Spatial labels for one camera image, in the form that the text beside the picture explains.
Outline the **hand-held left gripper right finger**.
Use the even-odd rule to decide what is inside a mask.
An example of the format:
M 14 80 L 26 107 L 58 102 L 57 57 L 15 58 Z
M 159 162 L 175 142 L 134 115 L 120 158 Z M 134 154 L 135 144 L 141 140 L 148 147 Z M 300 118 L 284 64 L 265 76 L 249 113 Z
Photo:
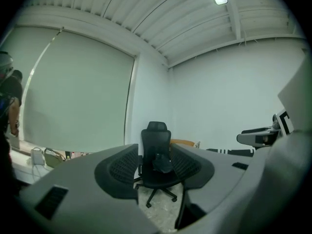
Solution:
M 246 172 L 251 156 L 221 154 L 184 144 L 171 145 L 174 171 L 183 185 L 182 203 L 175 228 L 195 223 L 234 189 Z

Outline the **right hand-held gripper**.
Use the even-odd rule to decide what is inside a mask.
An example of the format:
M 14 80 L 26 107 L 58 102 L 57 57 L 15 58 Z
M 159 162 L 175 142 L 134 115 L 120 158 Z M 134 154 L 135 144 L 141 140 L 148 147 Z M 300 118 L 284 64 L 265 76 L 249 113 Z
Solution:
M 236 140 L 254 148 L 273 145 L 279 138 L 285 137 L 294 131 L 293 124 L 285 109 L 273 115 L 271 127 L 243 130 Z

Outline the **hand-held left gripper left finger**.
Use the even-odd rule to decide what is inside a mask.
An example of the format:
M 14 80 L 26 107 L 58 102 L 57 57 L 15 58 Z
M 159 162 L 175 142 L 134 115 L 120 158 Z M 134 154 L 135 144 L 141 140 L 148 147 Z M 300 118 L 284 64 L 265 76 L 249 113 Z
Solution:
M 20 193 L 30 216 L 50 234 L 156 234 L 138 205 L 138 145 L 65 161 Z

